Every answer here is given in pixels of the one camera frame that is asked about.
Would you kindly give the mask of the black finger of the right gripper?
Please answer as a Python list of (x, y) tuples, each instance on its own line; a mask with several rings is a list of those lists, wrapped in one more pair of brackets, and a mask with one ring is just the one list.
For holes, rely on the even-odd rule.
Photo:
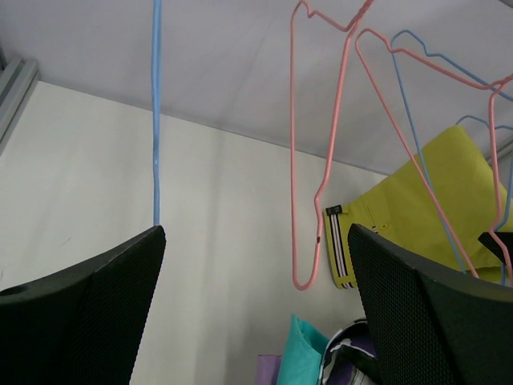
[[(498, 231), (495, 233), (500, 241), (507, 247), (510, 257), (512, 257), (513, 250), (513, 233)], [(505, 258), (500, 245), (496, 240), (488, 233), (484, 232), (478, 238), (479, 242), (491, 251), (502, 263), (505, 263)]]

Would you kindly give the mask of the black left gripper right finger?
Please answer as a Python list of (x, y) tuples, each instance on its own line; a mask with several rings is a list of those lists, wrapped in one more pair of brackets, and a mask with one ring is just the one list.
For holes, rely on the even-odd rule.
[(510, 384), (512, 289), (353, 224), (349, 254), (384, 384)]

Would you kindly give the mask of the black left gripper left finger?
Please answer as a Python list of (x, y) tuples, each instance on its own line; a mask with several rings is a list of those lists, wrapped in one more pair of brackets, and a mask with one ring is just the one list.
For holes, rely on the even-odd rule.
[(128, 384), (166, 246), (153, 226), (1, 292), (3, 384)]

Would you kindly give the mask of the purple grey camouflage trousers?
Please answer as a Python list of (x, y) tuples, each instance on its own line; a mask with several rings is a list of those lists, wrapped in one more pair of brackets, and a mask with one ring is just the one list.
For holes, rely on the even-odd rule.
[(383, 384), (366, 318), (339, 330), (325, 348), (318, 384)]

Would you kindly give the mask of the teal trousers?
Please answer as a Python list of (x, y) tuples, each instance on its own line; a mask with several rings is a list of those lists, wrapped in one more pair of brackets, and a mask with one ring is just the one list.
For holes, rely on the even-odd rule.
[(292, 314), (277, 384), (317, 384), (328, 343), (317, 328)]

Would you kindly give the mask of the lilac purple trousers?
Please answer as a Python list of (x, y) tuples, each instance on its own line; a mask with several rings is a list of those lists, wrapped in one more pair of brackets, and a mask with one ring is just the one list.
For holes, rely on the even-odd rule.
[(257, 357), (255, 385), (276, 385), (281, 367), (280, 355), (259, 355)]

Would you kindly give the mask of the light blue wire hanger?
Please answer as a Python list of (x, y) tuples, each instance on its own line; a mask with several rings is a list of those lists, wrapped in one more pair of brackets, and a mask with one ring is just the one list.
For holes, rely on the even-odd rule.
[(161, 10), (162, 1), (154, 0), (151, 39), (153, 225), (160, 223)]

